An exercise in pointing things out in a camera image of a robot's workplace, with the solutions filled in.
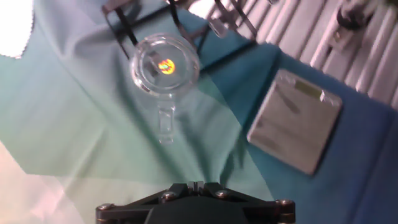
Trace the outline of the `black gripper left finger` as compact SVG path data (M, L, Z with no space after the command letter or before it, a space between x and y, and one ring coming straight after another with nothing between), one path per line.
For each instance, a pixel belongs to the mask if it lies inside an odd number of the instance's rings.
M162 190L138 201L127 205L103 203L95 208L96 224L112 223L144 223L151 210L157 205L165 204L176 199L192 196L197 192L197 183L172 184L168 189Z

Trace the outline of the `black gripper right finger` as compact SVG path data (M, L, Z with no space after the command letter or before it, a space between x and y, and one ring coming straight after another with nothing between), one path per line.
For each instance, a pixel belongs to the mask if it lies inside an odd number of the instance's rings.
M249 223L295 223L295 202L289 199L266 201L231 190L217 182L196 182L196 195L236 205Z

